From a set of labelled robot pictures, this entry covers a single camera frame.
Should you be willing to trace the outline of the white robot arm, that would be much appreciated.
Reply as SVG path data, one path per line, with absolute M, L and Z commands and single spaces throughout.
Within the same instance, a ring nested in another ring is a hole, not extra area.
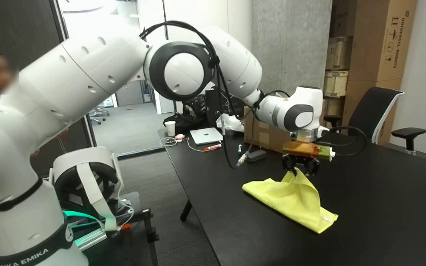
M 53 185 L 37 176 L 30 157 L 138 72 L 170 101 L 189 101 L 220 81 L 262 123 L 285 132 L 320 127 L 320 89 L 265 93 L 260 62 L 237 38 L 216 28 L 180 27 L 191 34 L 152 44 L 143 36 L 68 38 L 19 72 L 13 95 L 0 96 L 0 266 L 87 266 Z

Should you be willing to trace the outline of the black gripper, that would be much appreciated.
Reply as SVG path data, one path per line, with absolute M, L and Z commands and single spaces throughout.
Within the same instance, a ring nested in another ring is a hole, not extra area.
M 285 170 L 293 173 L 302 171 L 306 176 L 315 176 L 320 169 L 320 160 L 312 157 L 284 154 L 281 161 Z

